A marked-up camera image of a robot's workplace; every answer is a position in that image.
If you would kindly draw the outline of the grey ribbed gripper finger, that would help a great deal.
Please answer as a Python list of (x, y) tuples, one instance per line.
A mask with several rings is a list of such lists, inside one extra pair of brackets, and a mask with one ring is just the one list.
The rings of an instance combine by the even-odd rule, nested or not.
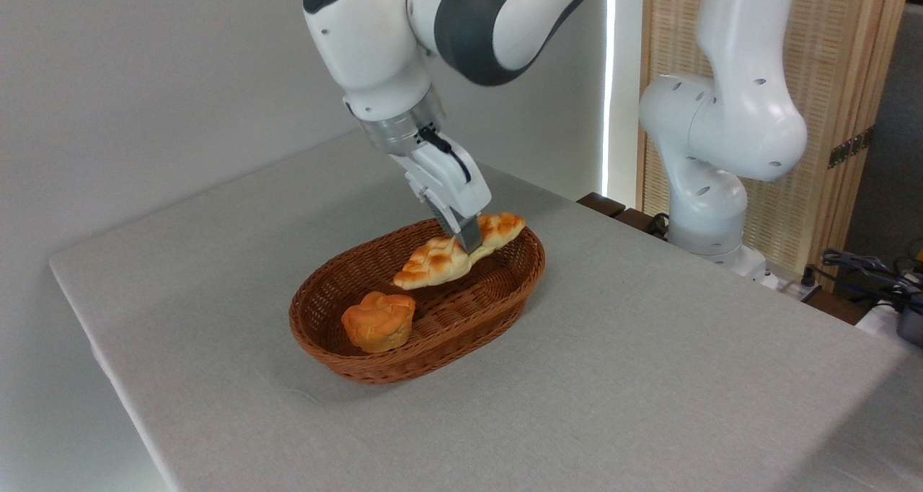
[(426, 193), (425, 202), (443, 232), (457, 240), (465, 252), (472, 253), (482, 245), (482, 233), (476, 221), (482, 211), (482, 202), (477, 196)]

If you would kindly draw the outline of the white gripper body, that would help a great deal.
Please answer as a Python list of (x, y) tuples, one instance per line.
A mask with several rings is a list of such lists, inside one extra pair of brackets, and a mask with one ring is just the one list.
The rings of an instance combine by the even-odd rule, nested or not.
[(422, 201), (426, 193), (470, 194), (477, 196), (484, 209), (491, 192), (470, 154), (441, 133), (423, 133), (411, 141), (415, 147), (406, 154), (390, 157), (405, 169), (412, 192)]

